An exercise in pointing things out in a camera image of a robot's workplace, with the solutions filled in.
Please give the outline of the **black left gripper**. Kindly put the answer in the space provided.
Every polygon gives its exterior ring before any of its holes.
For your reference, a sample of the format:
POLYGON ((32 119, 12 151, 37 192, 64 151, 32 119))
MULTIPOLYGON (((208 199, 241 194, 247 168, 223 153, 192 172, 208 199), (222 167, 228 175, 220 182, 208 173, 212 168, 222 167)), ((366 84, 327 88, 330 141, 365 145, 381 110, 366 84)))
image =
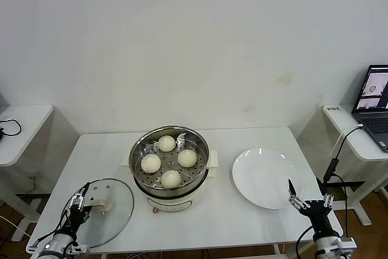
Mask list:
POLYGON ((86 220, 90 216, 90 206, 84 207, 85 195, 89 189, 90 182, 87 182, 80 193, 75 193, 71 199, 69 204, 70 209, 70 230, 72 232, 77 232, 80 225, 86 222, 86 220))

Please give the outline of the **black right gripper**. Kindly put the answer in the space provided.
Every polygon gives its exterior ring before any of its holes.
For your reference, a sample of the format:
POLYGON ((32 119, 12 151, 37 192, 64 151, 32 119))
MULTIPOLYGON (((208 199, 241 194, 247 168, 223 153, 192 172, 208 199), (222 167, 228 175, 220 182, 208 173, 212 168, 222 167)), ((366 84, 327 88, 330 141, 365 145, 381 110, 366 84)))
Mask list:
POLYGON ((328 219, 328 214, 332 208, 333 195, 327 191, 325 184, 319 178, 316 178, 316 182, 318 183, 323 200, 301 200, 296 194, 292 181, 288 179, 288 201, 296 210, 303 210, 303 215, 310 220, 315 232, 329 232, 332 231, 332 227, 328 219))

